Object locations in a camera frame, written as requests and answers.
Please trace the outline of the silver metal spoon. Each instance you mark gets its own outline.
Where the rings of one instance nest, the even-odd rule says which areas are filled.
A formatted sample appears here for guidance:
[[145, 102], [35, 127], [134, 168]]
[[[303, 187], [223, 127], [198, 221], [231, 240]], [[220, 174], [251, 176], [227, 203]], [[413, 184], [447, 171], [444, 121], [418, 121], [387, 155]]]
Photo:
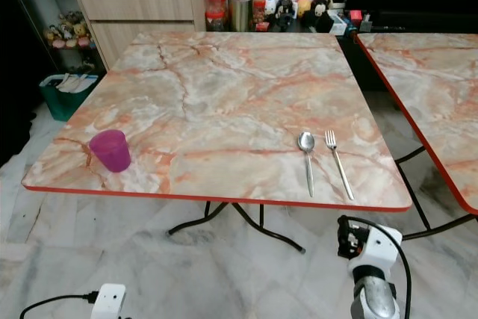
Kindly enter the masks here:
[[310, 197], [314, 196], [314, 176], [313, 176], [313, 166], [311, 165], [311, 153], [314, 151], [315, 141], [314, 135], [311, 132], [304, 131], [301, 132], [300, 136], [297, 139], [298, 148], [304, 152], [306, 158], [306, 183], [308, 188], [308, 195]]

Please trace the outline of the silver metal fork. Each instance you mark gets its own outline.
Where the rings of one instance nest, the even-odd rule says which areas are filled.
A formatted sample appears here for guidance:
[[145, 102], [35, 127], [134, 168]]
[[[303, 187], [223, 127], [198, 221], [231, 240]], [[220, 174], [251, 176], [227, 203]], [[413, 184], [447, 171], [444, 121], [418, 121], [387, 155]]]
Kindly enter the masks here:
[[324, 138], [326, 146], [331, 149], [332, 156], [334, 156], [335, 163], [337, 163], [339, 176], [341, 176], [341, 180], [344, 183], [344, 190], [346, 192], [346, 195], [350, 202], [355, 202], [352, 187], [344, 171], [344, 163], [342, 163], [341, 159], [339, 158], [338, 145], [337, 141], [335, 140], [335, 133], [332, 130], [325, 131]]

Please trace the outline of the green rectangular plastic bin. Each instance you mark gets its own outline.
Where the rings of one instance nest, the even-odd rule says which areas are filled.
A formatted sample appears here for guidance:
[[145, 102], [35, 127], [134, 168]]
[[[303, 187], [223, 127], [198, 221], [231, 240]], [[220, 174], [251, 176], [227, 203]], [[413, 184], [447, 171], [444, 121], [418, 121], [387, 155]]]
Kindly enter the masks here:
[[52, 117], [57, 121], [65, 122], [78, 110], [78, 107], [81, 106], [86, 97], [92, 93], [96, 84], [99, 83], [99, 79], [96, 80], [96, 83], [92, 84], [91, 87], [88, 87], [85, 91], [81, 91], [81, 93], [62, 93], [55, 87], [55, 84], [63, 78], [63, 75], [64, 74], [48, 76], [39, 83], [39, 90], [45, 99]]

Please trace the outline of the small white box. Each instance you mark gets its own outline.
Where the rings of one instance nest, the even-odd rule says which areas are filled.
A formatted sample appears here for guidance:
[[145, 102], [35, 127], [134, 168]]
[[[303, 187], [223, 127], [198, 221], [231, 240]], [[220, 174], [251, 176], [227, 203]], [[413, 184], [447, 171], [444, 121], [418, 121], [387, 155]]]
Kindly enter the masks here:
[[329, 33], [335, 36], [344, 36], [348, 29], [348, 21], [342, 19], [337, 12], [327, 11], [326, 15], [330, 19]]

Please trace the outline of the purple plastic cup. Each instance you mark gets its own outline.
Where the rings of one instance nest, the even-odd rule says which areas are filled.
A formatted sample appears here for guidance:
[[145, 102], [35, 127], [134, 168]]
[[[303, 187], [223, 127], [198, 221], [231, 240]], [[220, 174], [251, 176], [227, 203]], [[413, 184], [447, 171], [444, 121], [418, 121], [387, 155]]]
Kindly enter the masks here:
[[124, 132], [120, 130], [105, 130], [95, 135], [89, 147], [93, 155], [109, 169], [120, 173], [131, 165], [131, 156]]

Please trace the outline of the black plush toy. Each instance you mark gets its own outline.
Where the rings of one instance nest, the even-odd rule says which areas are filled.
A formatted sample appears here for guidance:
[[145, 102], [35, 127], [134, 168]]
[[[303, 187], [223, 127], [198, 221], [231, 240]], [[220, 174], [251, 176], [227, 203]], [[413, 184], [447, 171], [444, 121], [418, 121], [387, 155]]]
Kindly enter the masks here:
[[296, 11], [291, 0], [279, 0], [276, 6], [276, 26], [280, 32], [286, 32], [293, 22]]
[[328, 0], [313, 0], [311, 1], [310, 10], [307, 12], [306, 22], [310, 28], [316, 32], [320, 32], [321, 19], [325, 17], [329, 8], [330, 2]]

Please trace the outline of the white papers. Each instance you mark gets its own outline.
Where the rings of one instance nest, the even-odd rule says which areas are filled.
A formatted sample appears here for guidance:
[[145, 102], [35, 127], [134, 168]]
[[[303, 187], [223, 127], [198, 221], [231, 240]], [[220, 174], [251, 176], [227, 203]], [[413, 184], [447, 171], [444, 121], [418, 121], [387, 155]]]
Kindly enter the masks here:
[[90, 74], [64, 74], [63, 78], [55, 84], [61, 93], [82, 93], [96, 83], [99, 77]]

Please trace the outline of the yellow plush toy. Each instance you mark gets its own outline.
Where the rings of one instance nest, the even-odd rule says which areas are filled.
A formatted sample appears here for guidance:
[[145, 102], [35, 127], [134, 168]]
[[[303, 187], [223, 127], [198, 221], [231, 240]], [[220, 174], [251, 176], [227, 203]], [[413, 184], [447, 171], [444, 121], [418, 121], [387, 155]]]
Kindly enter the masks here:
[[294, 2], [294, 11], [296, 11], [296, 19], [300, 19], [311, 9], [311, 0], [296, 0]]

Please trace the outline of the glass display shelf with toys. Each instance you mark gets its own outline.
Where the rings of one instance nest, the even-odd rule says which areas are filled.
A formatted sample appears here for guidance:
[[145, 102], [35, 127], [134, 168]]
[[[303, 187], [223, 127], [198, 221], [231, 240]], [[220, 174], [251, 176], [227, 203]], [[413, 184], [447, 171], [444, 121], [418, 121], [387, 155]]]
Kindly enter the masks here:
[[60, 73], [105, 74], [105, 64], [78, 0], [19, 0]]

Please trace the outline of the light wooden drawer cabinet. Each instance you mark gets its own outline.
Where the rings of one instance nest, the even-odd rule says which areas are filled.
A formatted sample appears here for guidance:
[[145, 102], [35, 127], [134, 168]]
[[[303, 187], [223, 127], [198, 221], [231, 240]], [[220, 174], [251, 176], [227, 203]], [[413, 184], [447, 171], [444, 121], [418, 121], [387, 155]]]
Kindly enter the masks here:
[[106, 69], [141, 32], [205, 31], [203, 0], [78, 0]]

